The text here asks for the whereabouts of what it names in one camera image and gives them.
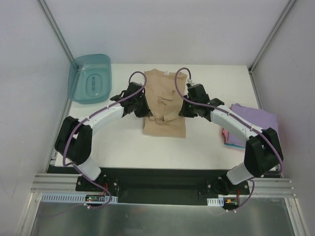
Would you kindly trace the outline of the beige t shirt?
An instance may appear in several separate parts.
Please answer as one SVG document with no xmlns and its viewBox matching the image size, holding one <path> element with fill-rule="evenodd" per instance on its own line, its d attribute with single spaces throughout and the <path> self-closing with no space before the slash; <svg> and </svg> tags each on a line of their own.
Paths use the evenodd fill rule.
<svg viewBox="0 0 315 236">
<path fill-rule="evenodd" d="M 145 71 L 145 96 L 152 112 L 144 121 L 143 134 L 156 137 L 186 137 L 185 118 L 179 116 L 185 93 L 187 75 L 180 72 Z"/>
</svg>

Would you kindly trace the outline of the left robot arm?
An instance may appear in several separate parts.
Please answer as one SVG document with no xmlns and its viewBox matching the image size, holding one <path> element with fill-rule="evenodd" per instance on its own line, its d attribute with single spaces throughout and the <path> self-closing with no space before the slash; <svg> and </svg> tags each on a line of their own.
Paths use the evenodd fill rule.
<svg viewBox="0 0 315 236">
<path fill-rule="evenodd" d="M 110 100 L 113 102 L 86 118 L 66 117 L 55 141 L 55 150 L 65 155 L 71 165 L 88 177 L 87 186 L 93 191 L 99 191 L 104 186 L 101 169 L 91 158 L 93 135 L 128 114 L 134 113 L 138 118 L 152 115 L 144 88 L 139 83 L 129 83 L 126 90 Z"/>
</svg>

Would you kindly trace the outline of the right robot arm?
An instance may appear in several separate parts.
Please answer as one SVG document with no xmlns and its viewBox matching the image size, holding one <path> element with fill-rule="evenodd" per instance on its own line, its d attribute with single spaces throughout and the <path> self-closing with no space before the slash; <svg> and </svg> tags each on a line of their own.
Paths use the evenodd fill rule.
<svg viewBox="0 0 315 236">
<path fill-rule="evenodd" d="M 261 128 L 240 117 L 217 99 L 210 99 L 201 84 L 187 84 L 180 116 L 202 117 L 226 129 L 245 145 L 244 161 L 227 171 L 221 182 L 222 190 L 233 194 L 239 184 L 260 177 L 277 165 L 283 165 L 283 154 L 278 134 L 273 128 Z"/>
</svg>

